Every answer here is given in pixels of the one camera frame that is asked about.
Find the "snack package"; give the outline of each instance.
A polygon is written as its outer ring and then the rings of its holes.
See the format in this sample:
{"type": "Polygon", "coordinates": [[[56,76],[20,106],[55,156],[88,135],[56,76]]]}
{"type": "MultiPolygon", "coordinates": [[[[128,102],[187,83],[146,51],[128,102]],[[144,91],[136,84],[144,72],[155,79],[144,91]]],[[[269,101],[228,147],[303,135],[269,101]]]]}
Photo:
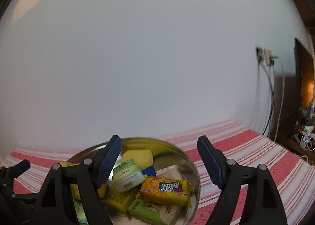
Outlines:
{"type": "Polygon", "coordinates": [[[172,180],[183,180],[183,176],[179,171],[178,165],[170,165],[166,168],[157,171],[157,177],[167,178],[172,180]]]}
{"type": "MultiPolygon", "coordinates": [[[[69,162],[62,162],[60,163],[62,167],[68,167],[68,166],[74,166],[74,165],[79,165],[79,164],[72,164],[69,162]]],[[[72,192],[72,197],[75,200],[81,200],[80,197],[80,193],[79,193],[79,188],[77,184],[70,184],[71,186],[71,192],[72,192]]],[[[103,198],[105,196],[105,192],[106,192],[106,188],[107,188],[107,183],[103,184],[98,190],[98,194],[100,195],[100,198],[103,198]]]]}
{"type": "Polygon", "coordinates": [[[78,221],[80,223],[88,224],[88,220],[86,219],[82,203],[75,201],[75,200],[73,202],[74,202],[74,208],[75,208],[76,213],[77,213],[78,221]]]}
{"type": "Polygon", "coordinates": [[[114,168],[111,186],[117,192],[125,192],[138,186],[144,181],[145,177],[136,162],[133,159],[130,159],[114,168]]]}
{"type": "Polygon", "coordinates": [[[169,206],[135,199],[128,207],[128,212],[134,217],[153,225],[173,225],[180,206],[169,206]]]}
{"type": "Polygon", "coordinates": [[[111,186],[108,186],[103,203],[125,213],[128,206],[134,201],[138,191],[139,188],[133,188],[127,192],[119,193],[111,186]]]}
{"type": "Polygon", "coordinates": [[[189,182],[148,176],[136,198],[157,204],[188,206],[189,182]]]}

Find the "wall socket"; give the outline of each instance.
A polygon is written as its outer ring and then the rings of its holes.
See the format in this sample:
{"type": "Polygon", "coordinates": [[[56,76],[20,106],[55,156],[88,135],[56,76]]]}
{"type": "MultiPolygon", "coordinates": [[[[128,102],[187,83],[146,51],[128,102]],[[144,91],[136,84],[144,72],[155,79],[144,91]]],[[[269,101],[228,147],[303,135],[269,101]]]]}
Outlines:
{"type": "Polygon", "coordinates": [[[271,66],[271,57],[272,57],[271,50],[268,48],[264,48],[263,52],[265,56],[266,65],[271,66]]]}
{"type": "Polygon", "coordinates": [[[258,62],[265,62],[267,66],[271,66],[272,52],[268,48],[256,47],[258,62]]]}

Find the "blue gripper pad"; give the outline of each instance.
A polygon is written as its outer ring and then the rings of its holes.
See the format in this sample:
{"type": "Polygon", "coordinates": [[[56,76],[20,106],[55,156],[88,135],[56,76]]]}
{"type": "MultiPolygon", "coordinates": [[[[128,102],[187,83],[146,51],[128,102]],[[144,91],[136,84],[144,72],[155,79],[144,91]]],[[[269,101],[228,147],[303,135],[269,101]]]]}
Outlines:
{"type": "Polygon", "coordinates": [[[197,149],[212,183],[219,189],[223,189],[226,177],[226,157],[222,151],[212,146],[205,135],[198,138],[197,149]]]}
{"type": "Polygon", "coordinates": [[[94,167],[97,169],[96,185],[100,188],[108,180],[111,170],[121,152],[121,138],[114,135],[106,147],[97,155],[94,160],[94,167]]]}

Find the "metal bowl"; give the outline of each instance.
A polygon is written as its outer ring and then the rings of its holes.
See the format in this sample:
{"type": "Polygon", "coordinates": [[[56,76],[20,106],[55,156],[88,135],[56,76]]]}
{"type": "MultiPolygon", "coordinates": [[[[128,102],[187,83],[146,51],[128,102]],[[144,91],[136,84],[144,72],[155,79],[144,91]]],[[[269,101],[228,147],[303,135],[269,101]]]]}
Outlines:
{"type": "MultiPolygon", "coordinates": [[[[86,158],[92,158],[95,152],[106,146],[107,143],[101,143],[88,148],[68,160],[70,163],[80,163],[86,158]]],[[[192,208],[183,207],[175,222],[175,225],[188,224],[197,210],[200,197],[200,178],[196,166],[193,161],[176,146],[152,138],[125,138],[122,139],[122,151],[114,165],[116,167],[120,164],[120,160],[125,151],[129,149],[150,149],[153,154],[153,166],[155,170],[166,168],[170,165],[178,165],[179,171],[185,180],[188,180],[193,191],[190,195],[192,208]]],[[[123,215],[120,211],[105,206],[111,218],[113,225],[127,224],[147,224],[144,221],[131,217],[130,215],[123,215]]]]}

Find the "green snack package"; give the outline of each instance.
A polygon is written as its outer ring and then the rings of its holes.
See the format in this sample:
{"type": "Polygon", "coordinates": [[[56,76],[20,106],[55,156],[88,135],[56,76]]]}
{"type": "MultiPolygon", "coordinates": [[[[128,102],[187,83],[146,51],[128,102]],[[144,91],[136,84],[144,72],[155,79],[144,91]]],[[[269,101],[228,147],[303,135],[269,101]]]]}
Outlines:
{"type": "Polygon", "coordinates": [[[114,168],[111,186],[121,193],[131,190],[144,181],[145,177],[136,162],[133,159],[129,159],[114,168]]]}
{"type": "Polygon", "coordinates": [[[86,219],[82,203],[76,200],[74,200],[73,202],[74,202],[74,208],[76,210],[79,223],[88,224],[88,220],[86,219]]]}
{"type": "Polygon", "coordinates": [[[128,207],[128,212],[134,217],[153,225],[173,225],[180,210],[180,206],[155,204],[141,199],[135,199],[128,207]]]}

